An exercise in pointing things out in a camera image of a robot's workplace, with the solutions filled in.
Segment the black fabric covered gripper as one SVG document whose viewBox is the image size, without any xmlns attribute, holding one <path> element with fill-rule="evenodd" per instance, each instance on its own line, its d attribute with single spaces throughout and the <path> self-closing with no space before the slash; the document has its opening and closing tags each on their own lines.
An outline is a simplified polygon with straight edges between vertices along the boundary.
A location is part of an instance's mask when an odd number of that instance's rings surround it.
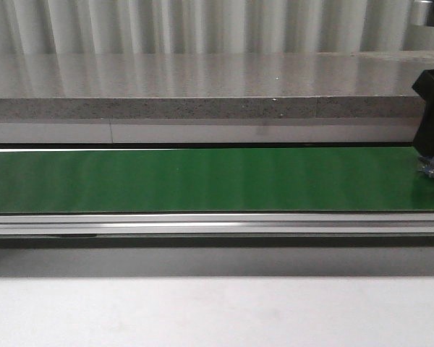
<svg viewBox="0 0 434 347">
<path fill-rule="evenodd" d="M 434 69 L 426 69 L 412 89 L 424 100 L 425 110 L 413 139 L 413 147 L 425 157 L 434 157 Z"/>
</svg>

